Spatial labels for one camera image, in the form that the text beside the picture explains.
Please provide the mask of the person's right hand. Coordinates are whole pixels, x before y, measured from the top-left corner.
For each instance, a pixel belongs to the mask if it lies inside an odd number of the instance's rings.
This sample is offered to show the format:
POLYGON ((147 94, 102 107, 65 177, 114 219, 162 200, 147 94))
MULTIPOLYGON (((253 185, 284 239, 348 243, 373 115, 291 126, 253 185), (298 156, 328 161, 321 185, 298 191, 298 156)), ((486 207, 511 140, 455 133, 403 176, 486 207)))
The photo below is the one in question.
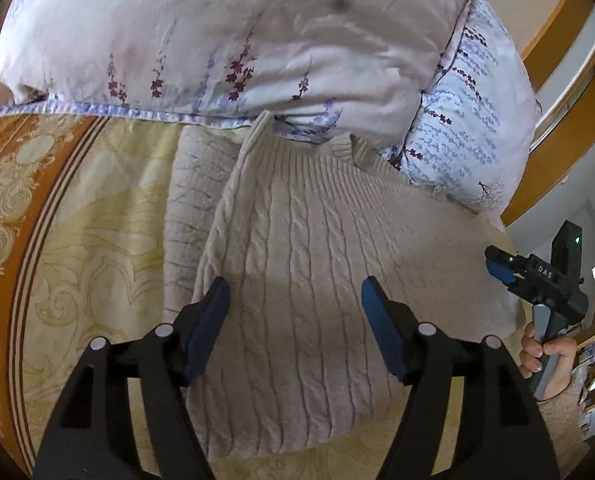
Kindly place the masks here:
POLYGON ((539 342, 535 334, 535 324, 530 322, 525 326, 521 339, 519 370, 525 379, 540 375, 536 399, 547 401, 563 393, 570 385, 577 344, 573 338, 564 335, 539 342))

